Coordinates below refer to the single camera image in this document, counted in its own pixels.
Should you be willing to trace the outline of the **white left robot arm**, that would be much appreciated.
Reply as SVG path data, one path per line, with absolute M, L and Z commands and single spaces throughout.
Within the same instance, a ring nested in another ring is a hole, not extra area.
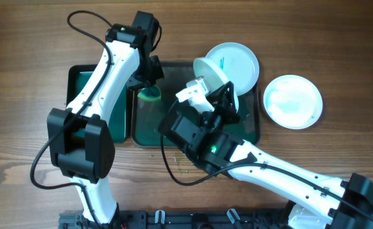
M 163 77 L 156 49 L 162 28 L 157 22 L 108 29 L 103 53 L 80 93 L 64 110 L 47 119 L 51 162 L 75 186 L 92 228 L 113 226 L 118 204 L 108 174 L 115 157 L 109 120 L 124 88 L 148 88 Z

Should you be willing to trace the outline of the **green yellow sponge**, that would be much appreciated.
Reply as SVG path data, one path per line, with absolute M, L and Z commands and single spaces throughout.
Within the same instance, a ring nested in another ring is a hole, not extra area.
M 152 87 L 143 88 L 137 95 L 143 101 L 154 102 L 161 99 L 161 90 L 157 85 Z

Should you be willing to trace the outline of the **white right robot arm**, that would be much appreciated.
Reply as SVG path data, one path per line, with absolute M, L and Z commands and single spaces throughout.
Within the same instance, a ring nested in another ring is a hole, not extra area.
M 170 140 L 206 176 L 219 174 L 259 185 L 287 198 L 290 228 L 373 228 L 373 182 L 352 174 L 349 180 L 324 176 L 276 158 L 251 142 L 224 131 L 237 123 L 232 82 L 207 91 L 196 84 L 181 91 L 161 121 L 161 139 Z

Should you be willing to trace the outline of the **white plate front stained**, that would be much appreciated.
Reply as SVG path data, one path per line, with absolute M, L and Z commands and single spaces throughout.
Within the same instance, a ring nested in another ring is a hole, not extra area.
M 215 91 L 226 85 L 230 80 L 226 74 L 213 61 L 207 58 L 197 58 L 193 62 L 193 69 L 196 78 L 201 77 L 205 86 L 202 86 L 203 95 L 194 97 L 191 106 L 199 113 L 206 111 L 214 111 L 212 103 L 208 101 L 210 95 L 214 95 Z

